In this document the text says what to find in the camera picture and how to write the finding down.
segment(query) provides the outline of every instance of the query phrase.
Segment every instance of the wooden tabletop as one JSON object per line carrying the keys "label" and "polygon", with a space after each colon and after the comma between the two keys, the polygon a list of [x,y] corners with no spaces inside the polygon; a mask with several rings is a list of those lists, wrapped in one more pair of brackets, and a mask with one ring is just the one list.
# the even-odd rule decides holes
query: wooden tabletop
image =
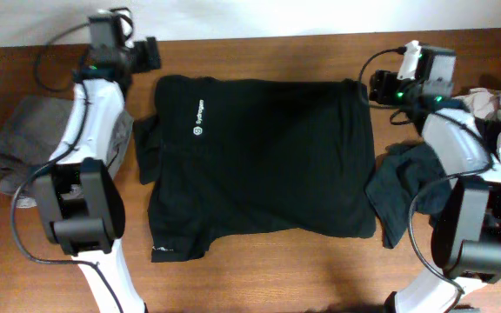
{"label": "wooden tabletop", "polygon": [[[164,68],[134,76],[127,108],[135,118],[154,112],[153,88],[167,74],[219,79],[323,81],[357,77],[375,52],[418,39],[458,54],[455,92],[484,86],[501,89],[501,29],[453,30],[159,43]],[[58,46],[44,59],[43,80],[59,85],[83,46]],[[49,95],[35,84],[31,64],[37,48],[0,49],[0,127],[25,95]],[[383,56],[366,71],[397,70],[400,56]],[[70,92],[56,97],[71,98]],[[375,149],[418,139],[411,126],[391,126],[390,112],[372,111]],[[299,312],[331,304],[380,304],[422,269],[408,238],[394,250],[382,247],[382,231],[370,239],[342,239],[304,230],[227,236],[206,256],[184,263],[151,263],[146,210],[152,185],[138,182],[131,142],[115,182],[124,200],[124,254],[138,293],[150,312]],[[10,199],[0,195],[0,312],[96,312],[88,284],[76,266],[43,266],[20,255],[10,235]],[[38,256],[63,257],[43,234],[36,209],[19,210],[24,242]],[[417,240],[430,254],[432,229],[415,216]],[[466,297],[484,312],[501,312],[501,281]]]}

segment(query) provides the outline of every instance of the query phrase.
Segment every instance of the black t-shirt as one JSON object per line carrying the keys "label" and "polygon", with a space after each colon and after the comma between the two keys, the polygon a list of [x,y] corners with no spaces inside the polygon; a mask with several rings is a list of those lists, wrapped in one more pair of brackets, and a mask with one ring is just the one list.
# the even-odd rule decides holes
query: black t-shirt
{"label": "black t-shirt", "polygon": [[371,118],[356,82],[169,76],[155,102],[134,129],[141,183],[156,182],[152,262],[202,257],[233,234],[374,233]]}

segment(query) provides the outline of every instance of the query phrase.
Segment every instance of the wood grain surface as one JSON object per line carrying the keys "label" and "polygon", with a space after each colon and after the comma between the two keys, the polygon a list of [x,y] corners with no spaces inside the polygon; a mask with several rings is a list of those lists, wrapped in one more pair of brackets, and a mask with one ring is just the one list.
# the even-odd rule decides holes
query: wood grain surface
{"label": "wood grain surface", "polygon": [[[501,29],[407,32],[244,40],[160,43],[164,68],[134,77],[127,108],[135,118],[154,112],[153,88],[159,77],[182,74],[219,79],[259,78],[323,81],[356,78],[375,52],[419,39],[458,54],[455,93],[484,86],[501,89]],[[43,80],[70,79],[83,46],[57,46],[44,59]],[[32,78],[36,47],[0,49],[0,127],[25,95],[49,95]],[[400,56],[384,56],[366,71],[397,70]],[[56,97],[72,97],[71,92]],[[418,139],[410,126],[391,126],[390,112],[372,111],[377,155],[386,146]],[[405,287],[422,269],[408,238],[394,250],[382,248],[382,232],[371,239],[341,239],[304,230],[228,236],[216,240],[200,260],[150,263],[146,209],[152,185],[137,180],[131,142],[115,180],[127,212],[124,254],[138,293],[150,312],[300,312],[329,305],[380,304]],[[96,302],[76,266],[28,262],[15,247],[9,226],[10,199],[0,195],[0,312],[96,312]],[[36,209],[20,210],[19,230],[38,256],[63,257],[43,234]],[[415,216],[418,241],[430,253],[431,228]],[[501,281],[466,297],[484,312],[501,312]]]}

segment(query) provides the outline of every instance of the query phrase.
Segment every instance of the white wall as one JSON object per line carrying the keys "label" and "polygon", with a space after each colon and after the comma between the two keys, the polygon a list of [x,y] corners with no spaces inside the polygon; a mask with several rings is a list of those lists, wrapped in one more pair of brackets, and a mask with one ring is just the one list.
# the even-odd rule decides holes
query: white wall
{"label": "white wall", "polygon": [[[125,5],[136,37],[158,40],[501,27],[501,0],[0,0],[0,46],[42,44]],[[88,41],[84,30],[63,43]]]}

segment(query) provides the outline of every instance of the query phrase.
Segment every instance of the gray cloth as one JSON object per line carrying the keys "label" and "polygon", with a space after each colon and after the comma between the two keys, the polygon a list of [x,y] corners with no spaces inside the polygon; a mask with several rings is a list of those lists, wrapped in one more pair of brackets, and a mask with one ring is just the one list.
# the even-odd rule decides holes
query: gray cloth
{"label": "gray cloth", "polygon": [[[407,230],[413,197],[429,182],[445,176],[434,150],[426,144],[394,144],[366,187],[366,195],[384,227],[384,247],[393,249]],[[451,193],[448,183],[436,185],[419,199],[417,212],[439,218]]]}
{"label": "gray cloth", "polygon": [[[0,192],[12,195],[39,165],[50,159],[69,120],[71,100],[27,96],[0,131]],[[133,118],[124,111],[117,119],[108,148],[108,168],[115,176],[130,140]],[[79,191],[72,192],[78,196]],[[32,207],[28,188],[18,207]]]}

